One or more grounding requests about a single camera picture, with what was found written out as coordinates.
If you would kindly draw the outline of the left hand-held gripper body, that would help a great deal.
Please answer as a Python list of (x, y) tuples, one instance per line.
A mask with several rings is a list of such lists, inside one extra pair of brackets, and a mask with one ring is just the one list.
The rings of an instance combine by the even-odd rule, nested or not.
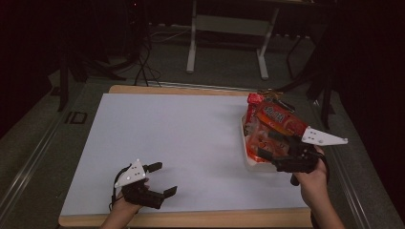
[(113, 202), (117, 197), (117, 189), (120, 189), (127, 202), (160, 209), (165, 197), (161, 193), (151, 191), (145, 185), (147, 173), (143, 171), (142, 166), (143, 164), (137, 159), (117, 174), (114, 181)]

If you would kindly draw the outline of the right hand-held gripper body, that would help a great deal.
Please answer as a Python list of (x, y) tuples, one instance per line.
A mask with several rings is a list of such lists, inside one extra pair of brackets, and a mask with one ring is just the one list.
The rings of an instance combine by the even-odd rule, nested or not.
[(331, 135), (311, 127), (307, 127), (302, 136), (284, 135), (282, 140), (288, 145), (285, 156), (272, 156), (271, 163), (278, 172), (311, 173), (322, 156), (314, 148), (348, 144), (344, 137)]

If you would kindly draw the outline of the orange clear snack packet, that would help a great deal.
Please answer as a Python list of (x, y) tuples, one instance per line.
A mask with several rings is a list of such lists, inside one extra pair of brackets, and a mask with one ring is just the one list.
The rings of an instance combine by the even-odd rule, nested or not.
[(252, 123), (244, 123), (246, 147), (248, 155), (257, 162), (265, 162), (257, 156), (257, 150), (263, 148), (276, 156), (285, 156), (288, 145), (270, 138), (269, 131), (277, 131), (283, 135), (302, 136), (309, 125), (275, 102), (262, 101)]

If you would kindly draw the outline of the white two-compartment box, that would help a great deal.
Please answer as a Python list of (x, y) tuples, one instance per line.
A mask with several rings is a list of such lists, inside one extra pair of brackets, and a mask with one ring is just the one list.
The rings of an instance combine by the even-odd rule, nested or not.
[(241, 117), (240, 124), (243, 141), (242, 145), (244, 149), (243, 155), (245, 158), (245, 167), (247, 168), (248, 171), (255, 173), (276, 173), (276, 167), (270, 162), (257, 162), (248, 155), (246, 147), (246, 136), (244, 132), (244, 123), (245, 123), (245, 116), (243, 115)]

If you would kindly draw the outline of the red and black soup packet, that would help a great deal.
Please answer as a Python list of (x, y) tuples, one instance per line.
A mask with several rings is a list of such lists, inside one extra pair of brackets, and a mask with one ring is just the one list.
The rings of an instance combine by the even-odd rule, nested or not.
[(255, 120), (255, 114), (258, 106), (264, 100), (261, 94), (249, 94), (247, 97), (247, 111), (245, 116), (245, 124), (252, 123)]

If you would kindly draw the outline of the person's left hand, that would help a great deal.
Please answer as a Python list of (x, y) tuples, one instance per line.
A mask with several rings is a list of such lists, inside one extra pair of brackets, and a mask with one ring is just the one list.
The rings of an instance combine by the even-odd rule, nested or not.
[(130, 216), (133, 216), (136, 215), (141, 208), (141, 205), (127, 202), (123, 197), (123, 194), (119, 193), (116, 197), (116, 200), (113, 202), (111, 212), (115, 214), (128, 214)]

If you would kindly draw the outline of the person's right hand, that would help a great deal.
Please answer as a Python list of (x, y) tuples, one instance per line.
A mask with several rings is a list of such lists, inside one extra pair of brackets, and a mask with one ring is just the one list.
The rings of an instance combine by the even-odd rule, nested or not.
[(329, 172), (324, 162), (325, 153), (318, 146), (315, 147), (315, 150), (322, 156), (317, 160), (314, 170), (310, 173), (293, 173), (293, 175), (303, 190), (320, 194), (327, 190)]

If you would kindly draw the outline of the black metal stand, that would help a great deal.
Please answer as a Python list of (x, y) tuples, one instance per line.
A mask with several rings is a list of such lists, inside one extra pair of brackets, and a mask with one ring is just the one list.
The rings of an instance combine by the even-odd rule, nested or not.
[(310, 86), (306, 92), (306, 96), (313, 102), (317, 102), (318, 97), (322, 95), (320, 117), (324, 128), (328, 130), (330, 128), (329, 114), (331, 111), (333, 111), (333, 108), (331, 107), (330, 104), (332, 74), (329, 71), (327, 71), (323, 66), (317, 64), (316, 60), (313, 57), (315, 54), (317, 54), (317, 50), (314, 50), (312, 52), (305, 67), (296, 76), (294, 76), (291, 71), (289, 58), (292, 55), (295, 48), (303, 39), (304, 39), (303, 36), (301, 36), (298, 39), (298, 41), (293, 45), (291, 50), (288, 52), (288, 56), (286, 58), (288, 73), (292, 78), (292, 82), (287, 84), (286, 86), (279, 88), (278, 92), (286, 93), (294, 88), (297, 88), (298, 86), (301, 86), (309, 82)]
[(88, 64), (92, 69), (96, 70), (101, 75), (114, 80), (123, 80), (107, 68), (96, 63), (95, 60), (86, 56), (84, 53), (68, 48), (60, 48), (59, 50), (59, 107), (58, 111), (62, 111), (69, 101), (69, 73), (77, 78), (78, 81), (83, 81), (87, 78), (86, 71), (83, 69), (83, 64)]

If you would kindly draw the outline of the white table mat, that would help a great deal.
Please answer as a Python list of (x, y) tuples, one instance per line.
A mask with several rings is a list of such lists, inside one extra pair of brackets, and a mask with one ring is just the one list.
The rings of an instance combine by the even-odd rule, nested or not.
[(148, 176), (153, 191), (177, 189), (164, 212), (303, 206), (288, 174), (246, 168), (245, 111), (243, 96), (105, 94), (62, 215), (106, 213), (117, 173), (136, 160), (161, 162)]

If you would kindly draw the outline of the metal floor rail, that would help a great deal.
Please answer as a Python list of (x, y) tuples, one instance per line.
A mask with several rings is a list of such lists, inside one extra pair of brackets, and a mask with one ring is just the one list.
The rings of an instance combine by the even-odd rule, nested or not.
[(69, 108), (65, 107), (63, 110), (57, 112), (51, 122), (51, 125), (46, 129), (46, 132), (35, 146), (28, 161), (19, 170), (13, 179), (11, 186), (7, 189), (6, 194), (0, 200), (0, 210), (7, 211), (11, 209), (13, 204), (19, 199), (24, 192), (26, 186), (30, 182), (37, 166), (46, 154), (49, 146), (51, 145), (59, 126), (64, 122), (65, 117), (69, 112)]
[[(321, 120), (321, 102), (310, 102), (313, 112), (317, 115), (316, 124), (321, 131), (350, 139), (353, 128), (347, 119), (340, 115), (336, 109), (328, 115), (329, 127)], [(355, 176), (359, 170), (355, 169), (352, 154), (354, 150), (350, 144), (322, 146), (330, 166), (329, 190), (331, 201), (339, 217), (347, 229), (370, 229), (370, 224), (365, 216), (359, 194), (355, 189)]]

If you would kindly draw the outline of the white metal desk frame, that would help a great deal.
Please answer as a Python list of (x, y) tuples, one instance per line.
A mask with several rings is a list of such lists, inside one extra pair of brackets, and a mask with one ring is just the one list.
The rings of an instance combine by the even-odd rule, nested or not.
[(186, 64), (186, 72), (193, 73), (196, 60), (196, 34), (197, 31), (213, 31), (213, 32), (226, 32), (243, 35), (262, 36), (264, 38), (263, 45), (256, 50), (256, 56), (260, 75), (263, 80), (268, 80), (269, 75), (267, 72), (265, 54), (267, 45), (272, 35), (276, 19), (279, 14), (279, 8), (275, 8), (268, 21), (233, 18), (224, 16), (214, 16), (197, 13), (198, 0), (192, 1), (192, 16), (191, 16), (191, 38)]

